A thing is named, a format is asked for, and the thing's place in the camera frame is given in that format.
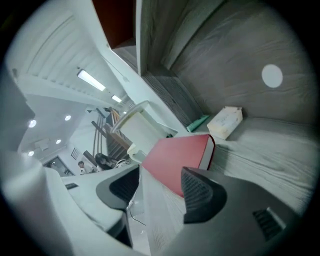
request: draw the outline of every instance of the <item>wood grain texture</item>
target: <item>wood grain texture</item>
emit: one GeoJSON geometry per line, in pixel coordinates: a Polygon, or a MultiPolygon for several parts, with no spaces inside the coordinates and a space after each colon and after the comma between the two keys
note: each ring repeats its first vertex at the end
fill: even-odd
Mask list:
{"type": "Polygon", "coordinates": [[[312,124],[318,107],[315,74],[290,27],[261,2],[231,0],[203,24],[172,70],[205,113],[243,107],[248,117],[312,124]],[[277,88],[262,80],[277,65],[277,88]]]}
{"type": "MultiPolygon", "coordinates": [[[[207,134],[207,122],[195,134],[207,134]]],[[[302,215],[319,175],[319,140],[314,129],[264,118],[247,118],[227,140],[214,138],[209,171],[254,182],[302,215]]],[[[151,254],[166,247],[181,230],[184,200],[142,172],[151,254]]]]}
{"type": "Polygon", "coordinates": [[[138,73],[137,66],[137,50],[134,38],[131,38],[122,44],[118,45],[113,51],[124,60],[136,73],[138,73]]]}
{"type": "Polygon", "coordinates": [[[133,248],[133,250],[138,251],[139,253],[142,253],[143,255],[151,256],[146,227],[138,222],[138,221],[140,221],[140,222],[144,223],[145,222],[145,215],[144,215],[144,213],[140,213],[139,215],[135,215],[133,213],[134,206],[135,205],[133,205],[130,208],[130,211],[132,213],[132,216],[134,216],[135,220],[131,217],[128,217],[130,235],[131,235],[131,239],[132,239],[132,243],[133,243],[132,248],[133,248]]]}
{"type": "Polygon", "coordinates": [[[170,69],[203,22],[224,0],[189,0],[166,44],[161,63],[170,69]]]}
{"type": "MultiPolygon", "coordinates": [[[[209,133],[207,122],[195,133],[209,133]]],[[[319,175],[315,134],[309,125],[246,118],[227,140],[214,137],[210,170],[254,182],[302,214],[319,175]]]]}
{"type": "Polygon", "coordinates": [[[168,245],[183,228],[184,199],[142,168],[146,232],[151,255],[168,245]]]}
{"type": "Polygon", "coordinates": [[[199,105],[171,71],[158,66],[147,71],[142,78],[183,125],[188,126],[203,115],[199,105]]]}
{"type": "Polygon", "coordinates": [[[137,1],[135,33],[139,75],[160,64],[167,42],[187,3],[188,0],[137,1]]]}

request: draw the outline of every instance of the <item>recessed light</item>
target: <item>recessed light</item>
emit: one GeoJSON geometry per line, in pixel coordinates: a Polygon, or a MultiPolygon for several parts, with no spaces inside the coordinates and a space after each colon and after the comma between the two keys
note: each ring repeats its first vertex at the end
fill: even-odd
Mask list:
{"type": "Polygon", "coordinates": [[[37,124],[36,120],[31,120],[30,123],[29,123],[29,128],[35,127],[36,124],[37,124]]]}
{"type": "Polygon", "coordinates": [[[92,85],[93,87],[103,91],[106,87],[104,87],[100,82],[98,82],[94,77],[89,75],[83,69],[77,74],[78,78],[82,79],[83,81],[87,82],[88,84],[92,85]]]}
{"type": "Polygon", "coordinates": [[[111,97],[113,100],[115,100],[116,102],[122,102],[122,99],[120,99],[119,97],[117,97],[116,95],[113,95],[111,97]]]}

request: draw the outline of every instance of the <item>white box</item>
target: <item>white box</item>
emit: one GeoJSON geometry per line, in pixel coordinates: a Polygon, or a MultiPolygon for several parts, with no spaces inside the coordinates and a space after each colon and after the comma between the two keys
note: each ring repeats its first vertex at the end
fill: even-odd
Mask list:
{"type": "Polygon", "coordinates": [[[223,140],[236,129],[243,120],[242,108],[225,106],[208,124],[207,127],[213,137],[223,140]]]}

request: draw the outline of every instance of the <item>staircase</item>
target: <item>staircase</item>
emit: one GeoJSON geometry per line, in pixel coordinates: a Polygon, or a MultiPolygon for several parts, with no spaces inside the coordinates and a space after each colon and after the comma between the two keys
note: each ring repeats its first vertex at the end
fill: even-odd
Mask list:
{"type": "Polygon", "coordinates": [[[110,115],[106,118],[103,129],[105,130],[107,137],[107,152],[108,156],[121,160],[128,159],[127,154],[128,148],[131,146],[132,142],[124,136],[120,131],[117,133],[111,133],[112,127],[120,119],[120,115],[116,110],[110,108],[110,115]]]}

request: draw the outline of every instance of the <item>white wall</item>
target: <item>white wall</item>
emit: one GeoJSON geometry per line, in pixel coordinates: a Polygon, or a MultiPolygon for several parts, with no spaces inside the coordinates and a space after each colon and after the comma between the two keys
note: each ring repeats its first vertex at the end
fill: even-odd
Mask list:
{"type": "MultiPolygon", "coordinates": [[[[94,149],[94,139],[95,139],[95,131],[96,128],[92,125],[92,121],[97,123],[99,114],[95,111],[91,113],[85,112],[78,128],[74,131],[70,138],[70,143],[75,145],[77,149],[81,153],[88,151],[90,154],[93,155],[94,149]]],[[[102,153],[107,155],[107,142],[106,138],[102,136],[102,153]]]]}
{"type": "Polygon", "coordinates": [[[34,57],[30,52],[35,47],[35,39],[41,37],[47,27],[65,12],[65,0],[47,1],[38,8],[37,15],[28,18],[12,41],[17,43],[12,43],[6,54],[5,63],[10,71],[16,68],[19,73],[26,72],[30,63],[28,59],[34,57]]]}
{"type": "Polygon", "coordinates": [[[39,78],[37,76],[32,76],[30,74],[20,75],[18,78],[18,85],[24,94],[52,97],[88,105],[101,106],[104,108],[113,106],[112,104],[101,99],[83,94],[82,92],[76,90],[70,90],[64,86],[57,86],[57,84],[54,82],[39,78]]]}
{"type": "Polygon", "coordinates": [[[82,161],[82,158],[84,155],[80,152],[77,159],[74,159],[71,156],[71,153],[74,150],[74,148],[75,146],[69,143],[63,150],[61,150],[58,153],[58,157],[74,175],[80,175],[81,170],[80,170],[80,167],[78,166],[78,162],[82,161]]]}
{"type": "Polygon", "coordinates": [[[17,151],[35,113],[3,65],[0,69],[0,149],[17,151]]]}
{"type": "MultiPolygon", "coordinates": [[[[79,161],[86,161],[87,158],[79,151],[78,148],[76,148],[79,151],[79,155],[76,159],[74,159],[71,156],[72,151],[76,148],[72,143],[68,143],[66,146],[63,148],[47,155],[46,157],[40,159],[39,161],[42,164],[45,164],[46,162],[59,157],[63,164],[74,174],[74,175],[80,175],[81,170],[80,167],[78,166],[79,161]]],[[[93,166],[89,161],[85,162],[87,165],[93,166]]]]}
{"type": "Polygon", "coordinates": [[[101,27],[92,0],[67,0],[75,18],[82,24],[82,29],[104,57],[109,67],[122,84],[128,96],[139,104],[150,101],[146,111],[160,124],[178,132],[186,131],[167,105],[156,95],[145,81],[118,57],[109,47],[101,27]]]}

